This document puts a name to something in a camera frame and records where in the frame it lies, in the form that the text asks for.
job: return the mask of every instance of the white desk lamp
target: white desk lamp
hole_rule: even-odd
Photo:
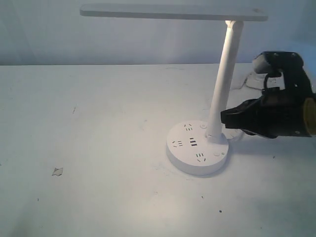
[[[174,166],[193,175],[208,175],[225,163],[228,141],[220,112],[226,109],[244,21],[266,21],[262,11],[194,5],[95,3],[80,8],[82,16],[226,21],[227,31],[208,122],[175,125],[167,137],[167,155]]]

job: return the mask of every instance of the white tabletop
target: white tabletop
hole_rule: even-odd
[[[207,118],[217,69],[0,67],[0,236],[315,236],[313,139],[244,136],[208,178],[169,162],[169,129]]]

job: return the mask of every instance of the lamp base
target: lamp base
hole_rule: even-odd
[[[192,175],[209,175],[225,163],[228,141],[222,134],[221,143],[210,143],[206,136],[207,123],[199,120],[175,125],[167,137],[167,155],[181,171]]]

